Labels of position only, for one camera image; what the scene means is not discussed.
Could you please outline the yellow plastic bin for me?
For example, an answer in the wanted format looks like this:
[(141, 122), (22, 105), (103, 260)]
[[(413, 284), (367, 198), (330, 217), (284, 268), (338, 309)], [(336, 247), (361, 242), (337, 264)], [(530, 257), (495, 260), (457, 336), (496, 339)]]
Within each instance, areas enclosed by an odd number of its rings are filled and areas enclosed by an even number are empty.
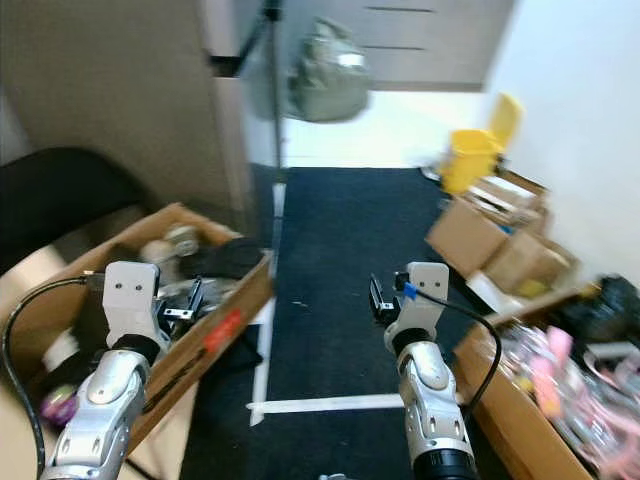
[(524, 116), (524, 106), (508, 93), (499, 93), (488, 127), (453, 131), (449, 155), (439, 166), (440, 187), (448, 195), (461, 195), (472, 184), (492, 175), (506, 154)]

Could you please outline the cardboard box with red label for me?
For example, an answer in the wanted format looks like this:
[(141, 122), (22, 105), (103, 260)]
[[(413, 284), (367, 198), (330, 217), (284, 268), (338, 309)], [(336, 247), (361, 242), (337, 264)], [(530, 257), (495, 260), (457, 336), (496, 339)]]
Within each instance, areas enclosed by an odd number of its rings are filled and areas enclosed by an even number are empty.
[[(45, 353), (61, 333), (72, 329), (77, 315), (87, 310), (93, 297), (87, 285), (65, 282), (88, 271), (104, 270), (115, 247), (140, 248), (150, 241), (160, 241), (173, 227), (193, 227), (202, 241), (214, 246), (239, 238), (239, 233), (187, 209), (187, 206), (170, 204), (129, 225), (122, 233), (83, 253), (59, 273), (52, 274), (47, 279), (52, 291), (38, 294), (36, 300), (24, 306), (12, 334), (15, 375), (28, 394), (41, 396), (38, 383), (49, 374), (44, 365)], [(128, 452), (145, 442), (148, 435), (165, 428), (169, 413), (178, 406), (180, 399), (195, 392), (201, 376), (232, 346), (273, 297), (270, 266), (270, 252), (264, 252), (224, 301), (197, 320), (191, 332), (179, 338), (157, 361), (148, 379), (146, 401), (132, 426)]]

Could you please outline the dark blue carpet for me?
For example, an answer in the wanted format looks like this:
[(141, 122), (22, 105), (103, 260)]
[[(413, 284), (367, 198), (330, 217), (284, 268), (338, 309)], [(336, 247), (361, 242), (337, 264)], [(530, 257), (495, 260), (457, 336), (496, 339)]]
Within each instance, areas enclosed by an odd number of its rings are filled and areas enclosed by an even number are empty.
[[(426, 233), (444, 195), (415, 169), (297, 168), (285, 189), (268, 401), (392, 393), (369, 280), (435, 259)], [(401, 410), (268, 413), (252, 424), (250, 353), (206, 372), (179, 480), (413, 480)]]

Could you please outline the small open cardboard box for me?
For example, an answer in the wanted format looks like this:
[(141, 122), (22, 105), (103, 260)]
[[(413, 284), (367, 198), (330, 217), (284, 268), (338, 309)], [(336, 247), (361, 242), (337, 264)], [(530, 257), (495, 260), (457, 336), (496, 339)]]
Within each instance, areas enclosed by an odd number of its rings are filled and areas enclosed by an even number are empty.
[(449, 198), (426, 242), (495, 310), (561, 287), (579, 259), (547, 236), (548, 189), (508, 170)]

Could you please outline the purple round item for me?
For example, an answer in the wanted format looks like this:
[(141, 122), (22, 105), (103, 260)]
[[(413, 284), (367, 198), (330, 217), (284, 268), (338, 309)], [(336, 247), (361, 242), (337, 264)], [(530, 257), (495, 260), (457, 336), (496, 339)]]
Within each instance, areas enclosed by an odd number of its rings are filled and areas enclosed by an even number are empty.
[(81, 385), (65, 384), (55, 387), (38, 403), (38, 415), (45, 426), (60, 433), (76, 416), (81, 397)]

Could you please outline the black folding chair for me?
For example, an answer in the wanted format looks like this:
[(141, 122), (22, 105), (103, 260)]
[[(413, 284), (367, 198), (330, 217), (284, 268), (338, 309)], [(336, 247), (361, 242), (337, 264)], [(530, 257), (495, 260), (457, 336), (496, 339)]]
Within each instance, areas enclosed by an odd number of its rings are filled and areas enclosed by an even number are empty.
[(92, 148), (41, 148), (1, 165), (0, 273), (129, 207), (152, 212), (157, 201), (141, 180)]

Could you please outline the cardboard box with pink items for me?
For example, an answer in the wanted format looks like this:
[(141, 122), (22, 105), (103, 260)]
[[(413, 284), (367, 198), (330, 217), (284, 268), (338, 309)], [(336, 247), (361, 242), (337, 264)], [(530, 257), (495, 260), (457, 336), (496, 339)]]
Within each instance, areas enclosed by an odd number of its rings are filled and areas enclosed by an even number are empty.
[(550, 315), (591, 291), (494, 312), (454, 348), (463, 396), (513, 480), (640, 480), (640, 347), (586, 343)]

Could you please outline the black plastic bag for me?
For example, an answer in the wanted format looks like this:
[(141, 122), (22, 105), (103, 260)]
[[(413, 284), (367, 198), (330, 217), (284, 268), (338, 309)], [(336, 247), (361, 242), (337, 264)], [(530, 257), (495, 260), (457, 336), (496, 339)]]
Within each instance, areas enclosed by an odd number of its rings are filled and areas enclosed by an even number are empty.
[(640, 289), (625, 276), (600, 276), (595, 291), (557, 308), (550, 324), (581, 342), (640, 342)]

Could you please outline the dark thin stand pole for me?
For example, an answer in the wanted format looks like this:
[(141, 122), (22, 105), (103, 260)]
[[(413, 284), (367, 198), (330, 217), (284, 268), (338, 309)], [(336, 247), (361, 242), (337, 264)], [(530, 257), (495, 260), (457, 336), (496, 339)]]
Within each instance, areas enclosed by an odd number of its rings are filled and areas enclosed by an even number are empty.
[(278, 26), (282, 18), (282, 0), (266, 0), (262, 17), (266, 27), (266, 59), (270, 79), (271, 134), (273, 134), (273, 163), (276, 173), (284, 175), (283, 152), (283, 108), (280, 95), (280, 63), (278, 47)]

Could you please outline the grey green backpack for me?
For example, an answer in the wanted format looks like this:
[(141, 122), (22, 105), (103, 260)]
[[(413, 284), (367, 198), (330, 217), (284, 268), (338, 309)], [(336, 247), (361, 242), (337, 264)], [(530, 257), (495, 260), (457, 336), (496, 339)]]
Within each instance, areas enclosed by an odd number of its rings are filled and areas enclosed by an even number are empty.
[(289, 78), (289, 115), (302, 122), (348, 122), (370, 104), (369, 60), (348, 28), (317, 17)]

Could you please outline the grey drawer cabinet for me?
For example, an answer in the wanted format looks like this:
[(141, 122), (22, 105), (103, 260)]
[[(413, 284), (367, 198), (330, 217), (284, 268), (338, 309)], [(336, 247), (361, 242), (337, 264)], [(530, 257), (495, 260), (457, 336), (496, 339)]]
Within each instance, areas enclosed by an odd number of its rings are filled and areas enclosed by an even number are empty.
[(477, 92), (518, 0), (279, 0), (288, 67), (317, 18), (349, 31), (376, 90)]

